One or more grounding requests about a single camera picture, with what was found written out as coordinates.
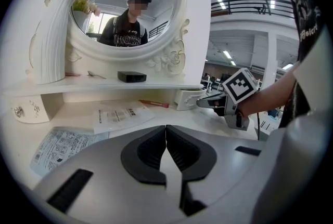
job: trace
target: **person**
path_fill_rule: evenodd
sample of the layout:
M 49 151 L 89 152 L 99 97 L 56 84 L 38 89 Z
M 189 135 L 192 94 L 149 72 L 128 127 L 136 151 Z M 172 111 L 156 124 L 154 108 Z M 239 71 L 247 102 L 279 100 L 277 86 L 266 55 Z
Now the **person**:
M 152 0 L 128 0 L 129 8 L 118 17 L 111 18 L 99 39 L 102 44 L 115 47 L 135 47 L 148 43 L 147 30 L 137 18 Z
M 285 106 L 280 128 L 286 127 L 294 118 L 310 110 L 293 72 L 310 52 L 324 26 L 321 11 L 314 0 L 291 0 L 291 3 L 299 34 L 297 63 L 279 81 L 238 105 L 239 113 L 243 117 Z M 215 109 L 215 112 L 223 116 L 221 110 Z

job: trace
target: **instruction manual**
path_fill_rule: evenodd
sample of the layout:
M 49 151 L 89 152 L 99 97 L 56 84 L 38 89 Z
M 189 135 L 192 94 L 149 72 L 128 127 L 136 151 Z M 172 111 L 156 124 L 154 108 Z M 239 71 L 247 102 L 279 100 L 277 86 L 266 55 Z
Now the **instruction manual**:
M 35 152 L 30 168 L 45 176 L 82 149 L 108 138 L 109 133 L 94 135 L 92 130 L 54 127 Z
M 94 133 L 130 128 L 154 117 L 151 110 L 139 101 L 101 108 L 93 113 Z

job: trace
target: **black cable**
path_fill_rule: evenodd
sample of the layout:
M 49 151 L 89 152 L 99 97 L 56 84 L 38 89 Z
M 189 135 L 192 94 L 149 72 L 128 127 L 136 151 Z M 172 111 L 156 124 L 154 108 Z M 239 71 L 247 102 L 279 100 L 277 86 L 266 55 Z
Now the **black cable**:
M 258 120 L 258 141 L 260 140 L 260 120 L 259 120 L 259 113 L 257 113 L 257 120 Z

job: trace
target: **black box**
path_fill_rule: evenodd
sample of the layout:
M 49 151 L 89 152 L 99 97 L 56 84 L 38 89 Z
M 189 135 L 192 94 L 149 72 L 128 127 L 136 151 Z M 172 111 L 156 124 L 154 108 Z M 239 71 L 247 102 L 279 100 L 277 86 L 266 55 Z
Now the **black box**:
M 147 75 L 139 72 L 118 72 L 118 79 L 125 83 L 141 83 L 147 79 Z

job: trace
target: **red pen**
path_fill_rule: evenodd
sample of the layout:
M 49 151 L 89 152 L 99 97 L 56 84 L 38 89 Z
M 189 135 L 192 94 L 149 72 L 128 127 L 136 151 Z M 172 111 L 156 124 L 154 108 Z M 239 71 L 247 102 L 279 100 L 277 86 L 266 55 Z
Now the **red pen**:
M 168 103 L 159 103 L 159 102 L 153 102 L 153 101 L 148 101 L 148 100 L 139 100 L 139 101 L 144 104 L 155 105 L 155 106 L 160 106 L 160 107 L 164 107 L 164 108 L 169 107 Z

